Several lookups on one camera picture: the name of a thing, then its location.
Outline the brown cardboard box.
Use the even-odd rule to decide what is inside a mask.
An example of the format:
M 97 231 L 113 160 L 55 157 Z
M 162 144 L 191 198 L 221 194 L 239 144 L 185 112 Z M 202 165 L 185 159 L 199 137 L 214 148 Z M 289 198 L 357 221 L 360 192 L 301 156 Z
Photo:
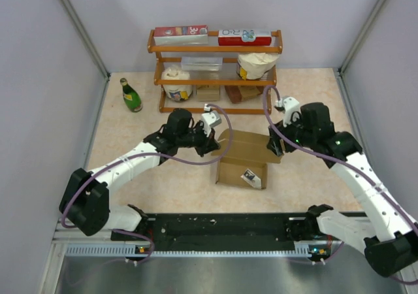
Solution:
M 262 180 L 262 188 L 258 190 L 266 189 L 268 166 L 281 161 L 281 157 L 267 149 L 268 140 L 267 135 L 235 129 L 224 130 L 218 138 L 221 148 L 212 152 L 213 156 L 222 157 L 217 163 L 216 182 L 255 189 L 241 179 L 244 171 L 250 169 Z

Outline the small clear plastic packet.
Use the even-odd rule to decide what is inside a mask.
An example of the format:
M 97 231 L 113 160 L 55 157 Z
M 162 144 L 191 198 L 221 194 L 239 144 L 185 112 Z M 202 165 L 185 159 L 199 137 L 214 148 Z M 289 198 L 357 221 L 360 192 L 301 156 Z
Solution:
M 246 169 L 244 173 L 241 175 L 241 179 L 243 179 L 249 186 L 255 189 L 262 188 L 262 180 L 258 177 L 253 171 L 250 169 Z

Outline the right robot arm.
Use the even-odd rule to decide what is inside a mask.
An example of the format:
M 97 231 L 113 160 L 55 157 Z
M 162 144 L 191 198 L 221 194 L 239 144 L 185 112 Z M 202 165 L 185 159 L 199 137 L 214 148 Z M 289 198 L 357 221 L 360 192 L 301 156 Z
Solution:
M 417 262 L 417 220 L 393 198 L 368 162 L 361 145 L 347 131 L 336 131 L 323 103 L 300 105 L 280 99 L 283 120 L 270 123 L 267 148 L 275 155 L 300 150 L 322 159 L 339 176 L 364 210 L 364 224 L 322 204 L 305 215 L 304 232 L 319 239 L 330 235 L 362 253 L 373 270 L 391 277 Z

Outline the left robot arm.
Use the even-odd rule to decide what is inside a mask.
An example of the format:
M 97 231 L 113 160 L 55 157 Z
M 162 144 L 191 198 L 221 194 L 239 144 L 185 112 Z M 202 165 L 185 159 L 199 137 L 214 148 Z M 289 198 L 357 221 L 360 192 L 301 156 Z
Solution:
M 61 221 L 69 221 L 69 227 L 88 237 L 103 229 L 116 229 L 126 231 L 133 239 L 144 238 L 148 232 L 145 213 L 132 204 L 114 204 L 112 194 L 143 172 L 174 157 L 180 148 L 193 148 L 201 157 L 218 150 L 214 128 L 220 123 L 220 115 L 210 107 L 197 122 L 190 111 L 177 108 L 159 130 L 131 151 L 91 171 L 75 170 L 59 205 Z

